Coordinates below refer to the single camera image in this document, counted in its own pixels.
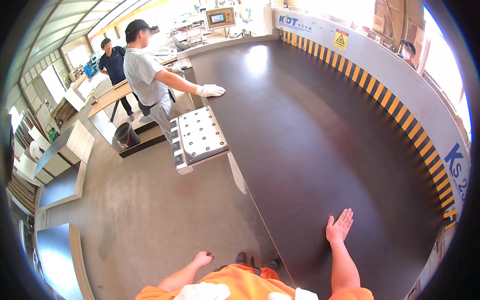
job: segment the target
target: gray shirt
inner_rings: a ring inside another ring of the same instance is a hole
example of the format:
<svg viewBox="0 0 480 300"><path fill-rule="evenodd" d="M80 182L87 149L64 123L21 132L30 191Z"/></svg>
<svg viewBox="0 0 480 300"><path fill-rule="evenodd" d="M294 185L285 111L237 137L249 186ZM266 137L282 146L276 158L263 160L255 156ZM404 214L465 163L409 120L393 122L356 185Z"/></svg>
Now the gray shirt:
<svg viewBox="0 0 480 300"><path fill-rule="evenodd" d="M143 105L160 102L161 106L167 106L171 103L168 87L154 78L158 71L165 70L160 63L155 56L140 49L127 48L125 51L123 71L130 88Z"/></svg>

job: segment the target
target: control panel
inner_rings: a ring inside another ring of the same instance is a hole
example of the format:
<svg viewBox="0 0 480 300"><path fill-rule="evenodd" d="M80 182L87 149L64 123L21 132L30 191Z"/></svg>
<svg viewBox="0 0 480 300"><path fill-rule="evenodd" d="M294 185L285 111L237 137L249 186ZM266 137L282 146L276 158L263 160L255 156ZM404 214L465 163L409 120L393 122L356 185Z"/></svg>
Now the control panel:
<svg viewBox="0 0 480 300"><path fill-rule="evenodd" d="M233 7L215 8L205 13L205 26L208 31L235 26Z"/></svg>

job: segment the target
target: man in navy polo shirt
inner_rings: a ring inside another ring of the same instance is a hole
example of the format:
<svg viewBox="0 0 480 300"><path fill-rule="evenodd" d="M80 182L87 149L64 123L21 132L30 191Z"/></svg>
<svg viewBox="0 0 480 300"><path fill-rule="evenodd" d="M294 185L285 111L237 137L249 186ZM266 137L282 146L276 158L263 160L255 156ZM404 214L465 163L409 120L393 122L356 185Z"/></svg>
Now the man in navy polo shirt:
<svg viewBox="0 0 480 300"><path fill-rule="evenodd" d="M125 74L123 73L123 58L125 57L125 49L120 46L112 47L112 41L109 38L104 39L100 45L105 51L105 54L102 55L100 63L98 64L100 72L110 77L112 85L124 81ZM127 111L130 121L133 121L135 117L133 116L132 107L128 103L127 97L123 97L120 101L123 108Z"/></svg>

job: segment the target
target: navy polo shirt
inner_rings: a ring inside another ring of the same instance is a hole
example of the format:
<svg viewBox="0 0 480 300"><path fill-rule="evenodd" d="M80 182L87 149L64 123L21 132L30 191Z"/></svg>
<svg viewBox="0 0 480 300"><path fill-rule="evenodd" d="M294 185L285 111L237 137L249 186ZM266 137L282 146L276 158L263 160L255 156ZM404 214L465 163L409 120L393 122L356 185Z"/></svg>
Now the navy polo shirt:
<svg viewBox="0 0 480 300"><path fill-rule="evenodd" d="M98 64L99 69L107 68L107 72L110 76L110 80L113 85L125 80L125 74L123 73L123 58L125 57L125 49L120 46L112 48L112 54L107 56L105 53L100 58Z"/></svg>

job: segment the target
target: yellow warning sign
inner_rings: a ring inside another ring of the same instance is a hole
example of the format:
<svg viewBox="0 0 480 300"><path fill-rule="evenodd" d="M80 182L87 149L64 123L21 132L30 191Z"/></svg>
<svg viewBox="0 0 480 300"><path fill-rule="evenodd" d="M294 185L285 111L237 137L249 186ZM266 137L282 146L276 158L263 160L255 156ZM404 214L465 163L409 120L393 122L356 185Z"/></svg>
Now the yellow warning sign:
<svg viewBox="0 0 480 300"><path fill-rule="evenodd" d="M337 29L335 32L335 41L333 42L334 46L345 51L347 49L348 42L348 33Z"/></svg>

